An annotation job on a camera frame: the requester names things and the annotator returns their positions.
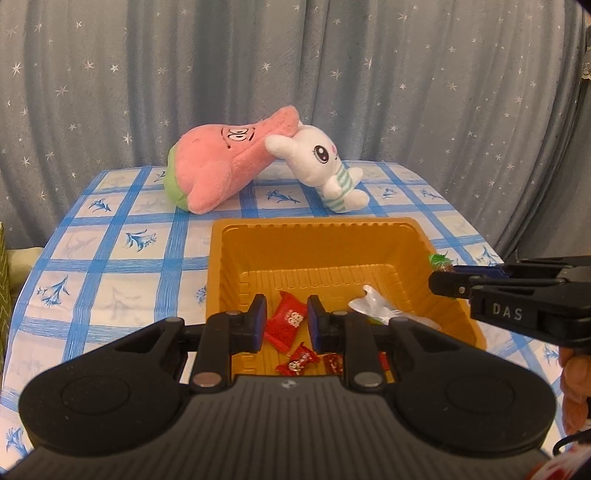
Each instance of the green striped shirt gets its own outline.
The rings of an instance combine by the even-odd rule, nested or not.
[[[336,175],[336,180],[339,182],[339,186],[341,187],[341,189],[343,190],[339,196],[339,198],[334,199],[334,200],[329,200],[327,198],[325,198],[320,189],[316,189],[318,194],[320,195],[320,198],[322,198],[322,201],[324,202],[324,204],[331,209],[333,212],[335,213],[344,213],[345,212],[345,201],[343,200],[345,195],[347,195],[351,190],[353,190],[353,179],[351,178],[351,175],[349,175],[349,172],[347,172],[347,169],[345,168],[345,166],[343,164],[340,165]]]

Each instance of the patrick star plush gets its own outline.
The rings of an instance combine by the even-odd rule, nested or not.
[[[299,122],[295,107],[285,106],[252,125],[193,128],[168,153],[168,196],[178,207],[199,215],[213,210],[273,162],[265,138],[293,137]]]

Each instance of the cable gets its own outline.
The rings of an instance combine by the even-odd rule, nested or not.
[[[573,443],[573,442],[591,442],[591,429],[590,430],[585,430],[583,432],[577,432],[573,435],[569,435],[567,437],[564,437],[563,439],[559,440],[558,442],[556,442],[556,445],[554,445],[554,448],[552,449],[552,455],[554,456],[558,456],[560,455],[562,452],[560,452],[560,449],[565,446],[568,445],[569,443]]]

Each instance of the white bunny plush toy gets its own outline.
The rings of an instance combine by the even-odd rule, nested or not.
[[[369,196],[355,186],[363,177],[361,168],[345,168],[333,141],[319,128],[300,123],[293,137],[269,135],[265,147],[283,158],[297,179],[314,187],[324,205],[334,213],[367,207]]]

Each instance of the finger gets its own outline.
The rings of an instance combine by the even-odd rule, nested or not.
[[[562,375],[560,375],[560,389],[562,390],[562,393],[564,394],[564,396],[566,398],[571,399],[575,403],[583,403],[584,401],[587,400],[587,397],[585,397],[581,394],[578,394],[577,392],[575,392],[572,388],[570,388],[568,386],[568,384],[566,383],[566,380],[564,378],[564,372],[562,373]]]
[[[576,403],[569,398],[565,398],[562,402],[562,418],[566,434],[577,433],[587,420],[588,414],[587,402]]]
[[[558,349],[558,364],[564,368],[566,363],[573,357],[574,351],[572,348],[563,348],[560,347]]]
[[[572,357],[563,370],[566,384],[575,393],[591,397],[591,356]]]

